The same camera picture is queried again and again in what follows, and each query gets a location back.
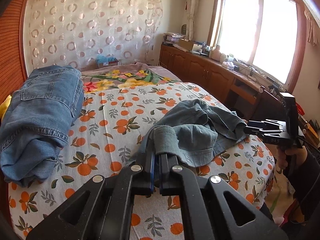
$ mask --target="silver bolt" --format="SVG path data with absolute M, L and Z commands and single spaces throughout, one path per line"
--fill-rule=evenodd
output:
M 210 180 L 212 183 L 217 184 L 221 181 L 221 178 L 219 176 L 212 176 Z
M 92 178 L 93 182 L 99 183 L 103 180 L 103 177 L 101 175 L 96 175 Z
M 182 171 L 182 167 L 181 167 L 180 165 L 174 165 L 174 166 L 172 167 L 172 170 L 173 170 L 174 172 L 180 172 L 180 171 Z
M 132 171 L 141 171 L 142 170 L 142 167 L 140 165 L 133 165 L 131 167 L 131 170 Z

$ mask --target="orange print bed sheet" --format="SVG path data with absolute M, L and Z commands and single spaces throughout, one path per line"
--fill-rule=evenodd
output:
M 23 238 L 91 177 L 119 174 L 147 131 L 180 101 L 200 98 L 226 109 L 192 83 L 105 90 L 91 96 L 71 127 L 69 144 L 51 176 L 28 188 L 9 184 L 13 228 Z M 206 178 L 218 174 L 260 208 L 272 189 L 274 159 L 256 136 L 249 136 L 193 171 Z M 130 239 L 184 239 L 179 197 L 161 196 L 158 188 L 152 196 L 136 196 Z

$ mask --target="black sleeve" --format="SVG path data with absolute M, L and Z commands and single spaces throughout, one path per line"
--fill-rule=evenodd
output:
M 320 179 L 316 182 L 319 174 L 320 165 L 316 158 L 308 151 L 306 161 L 294 171 L 290 177 L 288 177 L 291 185 L 296 191 L 301 211 L 305 215 L 306 220 L 310 218 L 320 200 Z M 303 203 L 301 203 L 315 182 L 316 185 Z

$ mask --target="cabinet door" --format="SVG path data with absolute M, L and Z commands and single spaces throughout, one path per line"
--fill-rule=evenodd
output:
M 186 52 L 174 52 L 174 59 L 169 70 L 182 81 L 186 81 L 189 76 L 188 54 Z
M 161 46 L 161 52 L 160 52 L 160 66 L 168 69 L 169 68 L 169 63 L 171 60 L 171 53 L 170 53 L 170 49 L 166 48 L 166 46 L 162 45 Z
M 206 76 L 205 89 L 221 103 L 224 103 L 233 82 L 233 74 L 219 66 L 210 66 Z
M 209 63 L 205 60 L 198 59 L 196 56 L 190 57 L 189 76 L 187 81 L 204 87 L 208 65 Z

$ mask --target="person's arm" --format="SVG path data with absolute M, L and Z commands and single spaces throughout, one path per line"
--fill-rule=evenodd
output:
M 308 220 L 320 201 L 320 180 L 317 181 L 312 191 L 308 194 L 320 174 L 320 165 L 316 158 L 306 150 L 305 147 L 303 147 L 303 149 L 291 148 L 285 152 L 278 148 L 277 153 L 278 165 L 284 170 L 288 166 L 288 163 L 285 160 L 286 156 L 297 156 L 293 174 L 288 177 L 288 170 L 286 170 L 284 171 L 284 175 L 289 179 L 291 185 L 295 189 L 301 211 L 305 215 L 305 219 Z

